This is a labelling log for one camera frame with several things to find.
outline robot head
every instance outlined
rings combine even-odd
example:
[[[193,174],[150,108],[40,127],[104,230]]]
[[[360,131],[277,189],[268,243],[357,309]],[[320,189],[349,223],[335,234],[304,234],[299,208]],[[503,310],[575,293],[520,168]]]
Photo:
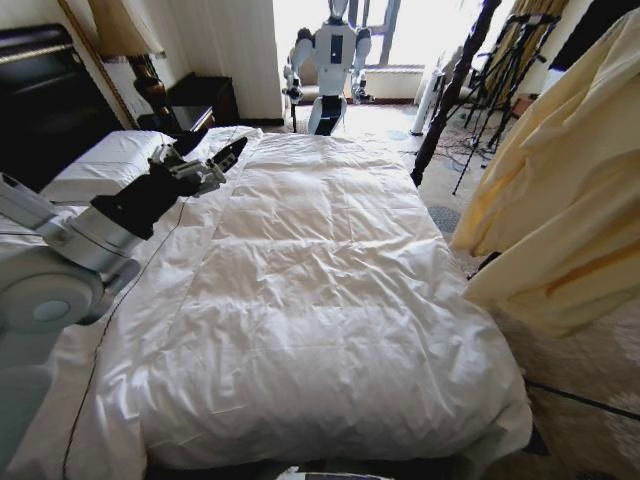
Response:
[[[344,12],[347,10],[349,0],[329,0],[329,9],[331,10],[331,18],[342,20]]]

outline floor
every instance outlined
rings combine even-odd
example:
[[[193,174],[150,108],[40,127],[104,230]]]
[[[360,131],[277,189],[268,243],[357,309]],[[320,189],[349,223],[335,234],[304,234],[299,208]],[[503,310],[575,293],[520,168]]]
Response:
[[[306,131],[309,112],[310,107],[298,107],[299,132]],[[349,106],[334,136],[394,151],[410,172],[423,138],[409,134],[415,113],[416,107],[408,105]],[[472,134],[464,128],[464,114],[465,110],[460,110],[447,125],[418,189],[447,241],[484,173],[478,153],[471,158],[457,194],[451,194],[467,159]],[[495,128],[495,117],[487,135]],[[265,130],[292,132],[292,120],[288,118],[283,127]],[[467,274],[482,260],[453,254]],[[640,411],[640,395],[635,393],[640,392],[638,367],[629,361],[629,355],[620,353],[632,352],[635,357],[631,357],[640,359],[640,330],[636,330],[640,318],[630,323],[629,315],[616,318],[612,314],[567,339],[551,339],[499,313],[494,318],[527,377],[627,411]],[[528,392],[540,433],[540,441],[535,443],[537,454],[512,454],[494,464],[485,480],[640,478],[640,422],[537,387]]]

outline cream fabric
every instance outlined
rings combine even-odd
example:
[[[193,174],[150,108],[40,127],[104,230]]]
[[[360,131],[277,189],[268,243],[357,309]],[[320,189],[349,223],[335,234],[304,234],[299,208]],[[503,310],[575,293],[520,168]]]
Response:
[[[640,9],[514,126],[452,239],[503,252],[466,296],[556,335],[640,291]]]

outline lamp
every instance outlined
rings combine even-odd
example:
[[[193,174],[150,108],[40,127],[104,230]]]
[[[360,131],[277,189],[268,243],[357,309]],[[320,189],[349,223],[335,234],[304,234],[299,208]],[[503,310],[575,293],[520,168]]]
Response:
[[[89,5],[98,30],[98,53],[105,62],[126,58],[136,76],[136,91],[151,105],[160,123],[170,129],[175,122],[173,112],[149,57],[165,56],[160,42],[127,0],[89,0]]]

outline bed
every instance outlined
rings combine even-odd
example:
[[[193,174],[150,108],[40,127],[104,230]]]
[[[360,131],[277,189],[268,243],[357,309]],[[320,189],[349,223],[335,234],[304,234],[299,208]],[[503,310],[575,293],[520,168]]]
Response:
[[[139,479],[148,463],[456,455],[456,475],[477,478],[524,447],[516,362],[460,296],[466,280],[402,162],[248,127],[210,130],[196,155],[240,136],[227,184],[176,204],[112,310],[65,330],[9,473]],[[107,188],[114,152],[133,164],[163,141],[112,133],[43,194],[77,212]],[[0,221],[0,252],[38,243]]]

